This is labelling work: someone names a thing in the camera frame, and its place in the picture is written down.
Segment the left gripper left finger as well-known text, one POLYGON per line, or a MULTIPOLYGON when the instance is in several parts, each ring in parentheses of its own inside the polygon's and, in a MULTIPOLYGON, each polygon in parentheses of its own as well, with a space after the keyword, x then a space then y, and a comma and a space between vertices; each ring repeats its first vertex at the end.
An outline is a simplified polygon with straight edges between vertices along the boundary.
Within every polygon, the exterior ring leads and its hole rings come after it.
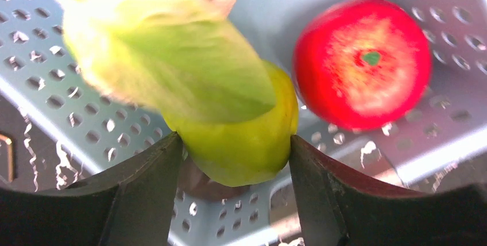
POLYGON ((2 245, 167 245, 183 143, 143 152, 62 189, 1 189, 2 245))

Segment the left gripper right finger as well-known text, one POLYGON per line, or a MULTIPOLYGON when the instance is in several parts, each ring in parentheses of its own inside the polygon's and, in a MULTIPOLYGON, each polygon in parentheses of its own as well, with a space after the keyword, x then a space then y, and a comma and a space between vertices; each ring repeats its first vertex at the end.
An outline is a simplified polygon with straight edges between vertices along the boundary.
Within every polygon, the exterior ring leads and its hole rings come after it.
POLYGON ((485 245, 486 184, 427 194, 367 176, 291 137, 306 245, 485 245))

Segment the green pepper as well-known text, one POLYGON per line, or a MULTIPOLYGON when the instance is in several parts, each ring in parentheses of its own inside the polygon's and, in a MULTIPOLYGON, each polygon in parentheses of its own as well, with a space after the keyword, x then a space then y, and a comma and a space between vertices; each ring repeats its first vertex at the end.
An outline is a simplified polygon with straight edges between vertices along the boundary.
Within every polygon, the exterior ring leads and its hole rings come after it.
POLYGON ((181 137, 188 157, 210 179, 229 187, 266 182, 287 164, 291 136, 299 125, 299 105, 288 74, 266 62, 276 106, 246 122, 207 124, 163 113, 170 130, 181 137))

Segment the red apple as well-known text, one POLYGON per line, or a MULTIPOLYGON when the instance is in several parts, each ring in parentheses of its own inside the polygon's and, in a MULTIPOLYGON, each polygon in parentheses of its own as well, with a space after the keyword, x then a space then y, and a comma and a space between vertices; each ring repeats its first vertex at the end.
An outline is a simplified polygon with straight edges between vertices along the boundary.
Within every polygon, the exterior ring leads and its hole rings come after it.
POLYGON ((345 0, 314 17, 293 50, 307 108, 347 130, 371 130, 413 109, 432 74, 428 40, 387 0, 345 0))

